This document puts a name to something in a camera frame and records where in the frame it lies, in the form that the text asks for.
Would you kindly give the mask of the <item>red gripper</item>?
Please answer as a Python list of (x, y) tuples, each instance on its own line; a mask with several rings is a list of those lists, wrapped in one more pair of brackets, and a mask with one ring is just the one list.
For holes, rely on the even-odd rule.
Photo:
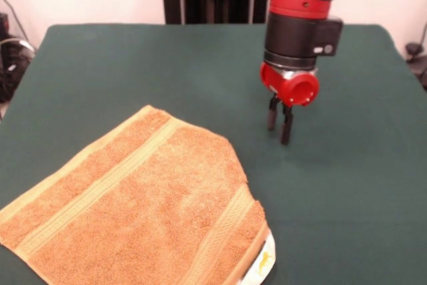
[(283, 102), (284, 122), (280, 141), (288, 145), (292, 131), (294, 115), (292, 106), (308, 105), (312, 103), (319, 92), (319, 81), (316, 77), (317, 69), (311, 71), (290, 71), (278, 69), (262, 63), (260, 77), (262, 83), (274, 93), (269, 102), (267, 129), (272, 131), (276, 126), (277, 106)]

